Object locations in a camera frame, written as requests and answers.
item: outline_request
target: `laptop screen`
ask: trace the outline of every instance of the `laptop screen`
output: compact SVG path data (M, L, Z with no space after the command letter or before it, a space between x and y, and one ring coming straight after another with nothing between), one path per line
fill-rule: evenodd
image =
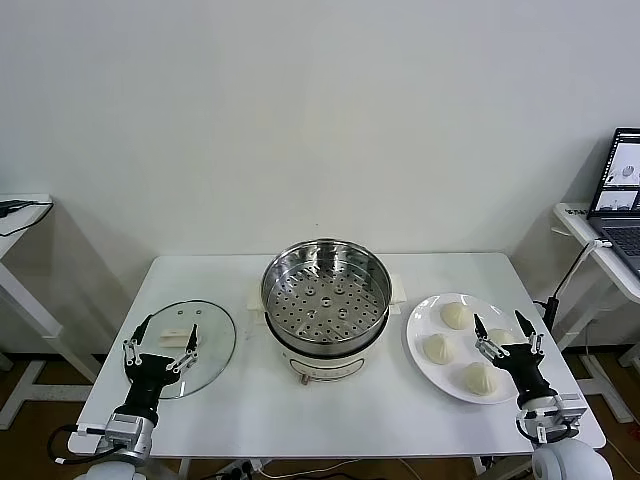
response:
M590 215L640 216L640 129L618 129Z

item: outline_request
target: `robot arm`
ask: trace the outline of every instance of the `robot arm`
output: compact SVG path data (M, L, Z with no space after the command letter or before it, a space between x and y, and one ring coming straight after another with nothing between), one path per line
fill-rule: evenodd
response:
M49 439L49 456L59 464L89 463L107 456L119 460L95 465L79 479L144 479L143 476L135 473L135 467L142 465L149 458L151 434L158 423L157 409L162 389L178 382L182 373L198 359L198 326L196 324L191 330L185 353L178 359L140 353L139 346L150 318L151 316L147 317L135 329L131 338L123 342L124 368L131 380L131 387L124 403L113 411L106 426L102 429L65 425L57 429ZM63 431L102 435L98 444L98 453L78 459L56 457L51 446L55 436Z
M528 341L496 345L489 339L480 318L475 315L476 348L495 367L506 370L518 389L516 428L534 446L531 459L537 480L605 480L612 479L611 469L603 457L583 442L578 434L580 417L587 405L576 393L558 394L551 388L538 366L544 358L543 334L520 312L518 324Z

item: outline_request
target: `white table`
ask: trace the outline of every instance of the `white table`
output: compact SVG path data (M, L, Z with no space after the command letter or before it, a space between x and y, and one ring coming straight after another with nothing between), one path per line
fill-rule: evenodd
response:
M407 294L390 318L374 361L348 379L301 385L280 359L277 342L247 310L247 299L271 256L159 257L127 315L79 422L104 424L129 384L122 341L165 305L205 299L231 314L238 343L225 371L180 400L161 401L152 456L179 458L363 458L513 455L532 451L515 428L516 402L480 406L456 400L421 376L405 353L411 310L440 292L466 292L504 311L519 309L544 340L542 373L559 392L576 381L548 335L507 257L487 254L380 255ZM594 448L605 437L592 412L580 435ZM94 453L96 437L73 435L69 448Z
M45 194L0 195L4 200L33 200L40 203L51 202ZM0 219L0 233L9 233L18 228L33 224L46 212L46 205L33 205ZM89 352L83 351L78 340L66 331L51 316L46 308L19 282L19 280L3 264L2 258L28 230L16 232L8 237L0 237L0 298L11 305L20 317L33 328L49 345L71 363L90 381L94 381L100 371L100 364ZM0 364L10 368L11 363L2 356ZM44 362L31 362L22 378L13 389L7 402L0 411L0 430L11 426L13 419L25 400L83 401L89 388L75 385L33 385Z
M554 208L558 219L581 245L599 238L599 235L587 221L588 208L589 205L583 203L559 203ZM620 290L628 300L640 303L640 279L631 272L612 249L599 248L591 253L591 257L601 267L603 274L594 281L565 317L554 326L553 337L560 350L569 346L587 327L600 310L603 300L613 291ZM621 365L625 367L634 365L640 373L638 355L640 355L640 344L620 358ZM578 381L582 392L585 395L602 395L618 422L632 422L631 412L613 387L598 360L586 355L580 356L580 360L592 377Z

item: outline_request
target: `laptop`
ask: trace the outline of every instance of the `laptop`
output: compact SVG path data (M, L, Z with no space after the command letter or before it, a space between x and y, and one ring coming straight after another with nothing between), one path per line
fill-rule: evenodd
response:
M640 128L618 128L587 219L640 277Z

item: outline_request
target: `laptop keyboard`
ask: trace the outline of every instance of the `laptop keyboard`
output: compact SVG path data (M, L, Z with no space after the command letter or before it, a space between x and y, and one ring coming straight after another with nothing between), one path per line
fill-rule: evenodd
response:
M640 227L617 227L604 229L624 253L640 256Z

